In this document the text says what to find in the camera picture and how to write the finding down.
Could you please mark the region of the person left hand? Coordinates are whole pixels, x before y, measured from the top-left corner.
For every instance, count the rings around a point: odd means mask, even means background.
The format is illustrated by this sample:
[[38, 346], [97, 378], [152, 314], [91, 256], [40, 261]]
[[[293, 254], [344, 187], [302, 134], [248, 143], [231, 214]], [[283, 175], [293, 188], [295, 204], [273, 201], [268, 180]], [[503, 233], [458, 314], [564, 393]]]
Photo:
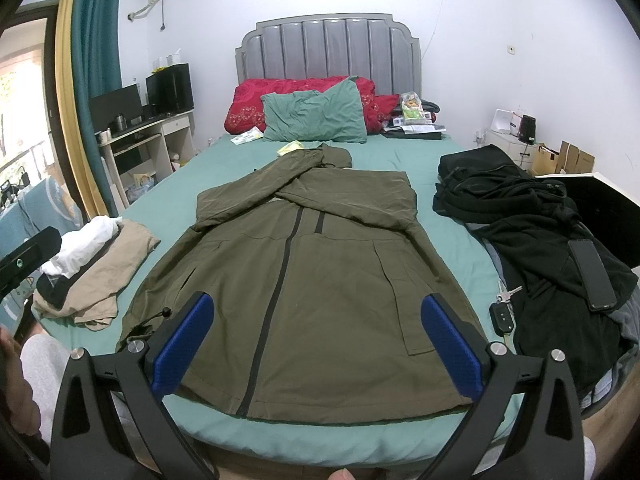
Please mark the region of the person left hand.
[[24, 378], [18, 347], [10, 333], [1, 329], [1, 353], [6, 358], [6, 405], [10, 423], [18, 434], [39, 434], [40, 411], [32, 397], [32, 387]]

